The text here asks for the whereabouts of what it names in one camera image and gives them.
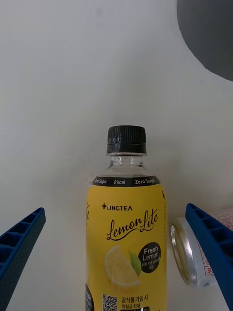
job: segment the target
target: silver can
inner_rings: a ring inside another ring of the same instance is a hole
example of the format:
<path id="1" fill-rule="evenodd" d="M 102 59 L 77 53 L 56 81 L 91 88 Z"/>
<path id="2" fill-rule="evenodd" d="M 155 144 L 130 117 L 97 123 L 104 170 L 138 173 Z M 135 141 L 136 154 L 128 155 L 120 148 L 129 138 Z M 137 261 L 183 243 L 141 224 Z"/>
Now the silver can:
<path id="1" fill-rule="evenodd" d="M 221 210 L 212 216 L 233 231 L 233 209 Z M 198 288 L 217 285 L 209 262 L 185 217 L 171 223 L 170 235 L 175 261 L 185 283 Z"/>

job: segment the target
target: plastic bottle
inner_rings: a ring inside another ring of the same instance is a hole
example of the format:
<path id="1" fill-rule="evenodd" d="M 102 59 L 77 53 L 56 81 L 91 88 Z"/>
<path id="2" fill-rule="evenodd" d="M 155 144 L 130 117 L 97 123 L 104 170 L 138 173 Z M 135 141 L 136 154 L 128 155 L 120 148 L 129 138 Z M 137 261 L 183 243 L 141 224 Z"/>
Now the plastic bottle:
<path id="1" fill-rule="evenodd" d="M 166 311 L 166 198 L 139 126 L 108 132 L 109 168 L 86 206 L 86 311 Z"/>

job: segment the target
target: black label band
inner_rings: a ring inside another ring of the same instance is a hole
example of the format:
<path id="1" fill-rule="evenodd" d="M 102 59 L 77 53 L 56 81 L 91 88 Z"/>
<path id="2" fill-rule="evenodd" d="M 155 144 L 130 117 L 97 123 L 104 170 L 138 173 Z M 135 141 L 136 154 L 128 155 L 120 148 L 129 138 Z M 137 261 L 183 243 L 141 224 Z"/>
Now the black label band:
<path id="1" fill-rule="evenodd" d="M 96 177 L 93 181 L 93 185 L 104 187 L 143 187 L 158 184 L 160 184 L 160 181 L 156 176 Z"/>

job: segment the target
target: gray circular object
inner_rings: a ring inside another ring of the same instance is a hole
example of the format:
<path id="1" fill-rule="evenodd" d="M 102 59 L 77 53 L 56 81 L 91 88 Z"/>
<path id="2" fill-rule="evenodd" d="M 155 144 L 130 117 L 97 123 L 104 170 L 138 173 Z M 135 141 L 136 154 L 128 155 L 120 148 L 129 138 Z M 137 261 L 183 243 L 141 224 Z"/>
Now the gray circular object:
<path id="1" fill-rule="evenodd" d="M 209 71 L 233 81 L 233 0 L 178 0 L 182 36 Z"/>

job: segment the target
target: qr code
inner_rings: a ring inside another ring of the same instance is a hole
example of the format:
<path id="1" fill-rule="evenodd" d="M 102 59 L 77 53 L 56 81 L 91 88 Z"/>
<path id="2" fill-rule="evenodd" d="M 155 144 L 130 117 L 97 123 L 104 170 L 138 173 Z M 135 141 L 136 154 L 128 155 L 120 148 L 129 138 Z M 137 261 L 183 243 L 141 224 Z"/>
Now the qr code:
<path id="1" fill-rule="evenodd" d="M 103 294 L 103 311 L 117 311 L 117 297 Z"/>

